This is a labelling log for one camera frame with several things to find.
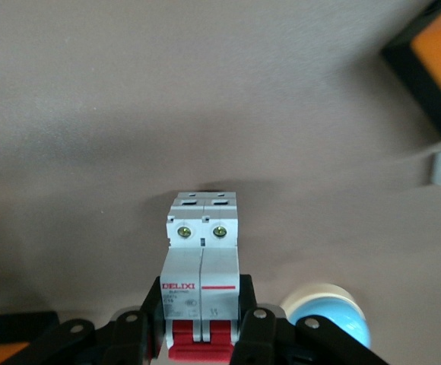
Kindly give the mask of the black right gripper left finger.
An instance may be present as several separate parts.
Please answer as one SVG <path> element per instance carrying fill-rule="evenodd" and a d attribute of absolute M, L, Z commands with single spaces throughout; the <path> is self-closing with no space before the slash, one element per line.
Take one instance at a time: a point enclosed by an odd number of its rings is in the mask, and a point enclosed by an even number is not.
<path fill-rule="evenodd" d="M 139 309 L 130 309 L 96 329 L 81 320 L 63 323 L 38 349 L 38 364 L 149 364 L 165 337 L 160 279 L 156 278 Z"/>

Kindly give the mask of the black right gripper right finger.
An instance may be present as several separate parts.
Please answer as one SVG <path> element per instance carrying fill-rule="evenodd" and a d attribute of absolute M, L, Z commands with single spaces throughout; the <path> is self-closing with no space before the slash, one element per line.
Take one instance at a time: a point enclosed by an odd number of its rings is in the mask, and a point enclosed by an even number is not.
<path fill-rule="evenodd" d="M 255 298 L 250 275 L 240 276 L 240 335 L 235 364 L 384 365 L 385 361 L 324 316 L 292 325 Z"/>

